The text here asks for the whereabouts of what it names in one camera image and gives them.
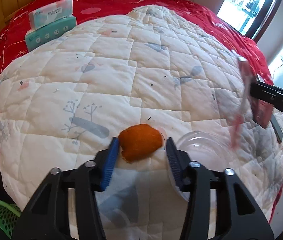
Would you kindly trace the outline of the red bed duvet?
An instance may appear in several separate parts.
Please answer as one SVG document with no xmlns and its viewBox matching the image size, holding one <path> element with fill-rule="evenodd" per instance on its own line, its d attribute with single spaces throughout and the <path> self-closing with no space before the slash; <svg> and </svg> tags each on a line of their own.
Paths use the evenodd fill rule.
<svg viewBox="0 0 283 240">
<path fill-rule="evenodd" d="M 44 5 L 59 0 L 34 0 L 16 12 L 0 31 L 0 74 L 15 59 L 26 55 L 28 49 L 24 36 L 30 29 L 28 14 Z M 174 11 L 187 21 L 198 25 L 227 49 L 245 57 L 255 74 L 265 83 L 273 84 L 266 58 L 250 38 L 239 34 L 229 24 L 218 18 L 208 8 L 186 0 L 73 0 L 73 14 L 77 23 L 111 15 L 126 15 L 144 5 L 157 5 Z"/>
</svg>

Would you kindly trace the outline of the white quilted blanket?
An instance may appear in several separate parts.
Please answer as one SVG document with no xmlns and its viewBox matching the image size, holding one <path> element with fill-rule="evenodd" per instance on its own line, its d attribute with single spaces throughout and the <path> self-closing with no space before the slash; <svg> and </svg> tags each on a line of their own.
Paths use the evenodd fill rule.
<svg viewBox="0 0 283 240">
<path fill-rule="evenodd" d="M 23 209 L 49 170 L 94 158 L 124 129 L 147 124 L 179 140 L 206 132 L 269 218 L 283 185 L 283 142 L 253 121 L 237 150 L 230 130 L 244 89 L 237 54 L 172 10 L 146 5 L 77 25 L 0 74 L 0 169 Z"/>
</svg>

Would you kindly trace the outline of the clear plastic lid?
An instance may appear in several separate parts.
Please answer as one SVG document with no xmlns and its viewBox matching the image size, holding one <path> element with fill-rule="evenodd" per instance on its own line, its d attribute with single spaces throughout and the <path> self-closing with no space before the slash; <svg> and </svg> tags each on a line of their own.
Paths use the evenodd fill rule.
<svg viewBox="0 0 283 240">
<path fill-rule="evenodd" d="M 193 131 L 182 136 L 176 147 L 187 152 L 191 161 L 198 161 L 207 169 L 223 172 L 226 168 L 237 171 L 239 161 L 232 148 L 216 135 Z"/>
</svg>

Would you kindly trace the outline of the green mesh trash basket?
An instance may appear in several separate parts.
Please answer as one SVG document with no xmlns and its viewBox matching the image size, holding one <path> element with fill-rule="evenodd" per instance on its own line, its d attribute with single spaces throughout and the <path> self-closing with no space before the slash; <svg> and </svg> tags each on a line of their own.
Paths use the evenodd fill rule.
<svg viewBox="0 0 283 240">
<path fill-rule="evenodd" d="M 7 204 L 0 200 L 0 228 L 10 239 L 21 213 L 16 204 Z"/>
</svg>

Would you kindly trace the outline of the white tissue pack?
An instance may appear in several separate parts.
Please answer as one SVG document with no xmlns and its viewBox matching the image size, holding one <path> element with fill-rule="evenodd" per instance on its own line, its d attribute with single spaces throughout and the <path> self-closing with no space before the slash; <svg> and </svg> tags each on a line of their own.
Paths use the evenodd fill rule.
<svg viewBox="0 0 283 240">
<path fill-rule="evenodd" d="M 73 14 L 73 0 L 60 0 L 29 13 L 30 29 L 37 30 Z"/>
</svg>

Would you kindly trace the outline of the pink snack packet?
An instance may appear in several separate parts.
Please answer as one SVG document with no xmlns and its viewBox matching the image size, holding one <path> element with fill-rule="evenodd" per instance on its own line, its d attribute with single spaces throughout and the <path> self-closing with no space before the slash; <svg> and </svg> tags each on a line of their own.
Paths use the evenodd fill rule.
<svg viewBox="0 0 283 240">
<path fill-rule="evenodd" d="M 230 130 L 230 145 L 233 150 L 236 150 L 239 146 L 246 107 L 250 107 L 253 114 L 253 121 L 263 129 L 267 128 L 273 113 L 273 106 L 270 103 L 264 102 L 258 99 L 257 96 L 250 94 L 250 89 L 253 88 L 253 85 L 257 85 L 259 79 L 248 60 L 239 56 L 237 62 L 244 84 L 244 90 L 240 107 L 237 110 L 233 126 Z"/>
</svg>

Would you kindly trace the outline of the bright window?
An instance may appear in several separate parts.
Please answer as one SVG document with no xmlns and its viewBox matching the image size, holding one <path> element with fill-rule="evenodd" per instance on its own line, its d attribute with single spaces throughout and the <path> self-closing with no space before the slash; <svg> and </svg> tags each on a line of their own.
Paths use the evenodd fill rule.
<svg viewBox="0 0 283 240">
<path fill-rule="evenodd" d="M 217 16 L 242 35 L 254 38 L 275 0 L 224 0 Z"/>
</svg>

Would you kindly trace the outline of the orange peel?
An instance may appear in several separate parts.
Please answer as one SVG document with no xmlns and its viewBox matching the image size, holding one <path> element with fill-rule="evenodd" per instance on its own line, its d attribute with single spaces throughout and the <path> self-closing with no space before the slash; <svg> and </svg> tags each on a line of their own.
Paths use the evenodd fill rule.
<svg viewBox="0 0 283 240">
<path fill-rule="evenodd" d="M 131 126 L 121 131 L 118 139 L 127 163 L 148 158 L 163 146 L 161 133 L 148 124 Z"/>
</svg>

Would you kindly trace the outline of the teal tissue box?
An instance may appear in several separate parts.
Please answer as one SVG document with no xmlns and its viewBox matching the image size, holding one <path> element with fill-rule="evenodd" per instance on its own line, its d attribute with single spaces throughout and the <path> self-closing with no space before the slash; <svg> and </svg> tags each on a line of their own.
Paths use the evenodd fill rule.
<svg viewBox="0 0 283 240">
<path fill-rule="evenodd" d="M 59 38 L 65 32 L 73 29 L 76 25 L 76 17 L 67 16 L 37 30 L 29 30 L 24 38 L 28 51 L 30 52 L 51 40 Z"/>
</svg>

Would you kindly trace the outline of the black smartphone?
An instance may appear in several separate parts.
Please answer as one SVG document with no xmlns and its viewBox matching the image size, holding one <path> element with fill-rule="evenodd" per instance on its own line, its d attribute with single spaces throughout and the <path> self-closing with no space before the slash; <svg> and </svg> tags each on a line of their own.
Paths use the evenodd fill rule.
<svg viewBox="0 0 283 240">
<path fill-rule="evenodd" d="M 270 119 L 270 122 L 271 122 L 271 124 L 272 124 L 273 129 L 274 129 L 277 142 L 278 142 L 279 144 L 282 143 L 283 132 L 282 132 L 282 130 L 281 130 L 280 126 L 279 126 L 279 123 L 278 123 L 278 121 L 276 120 L 274 114 L 272 114 L 271 119 Z"/>
</svg>

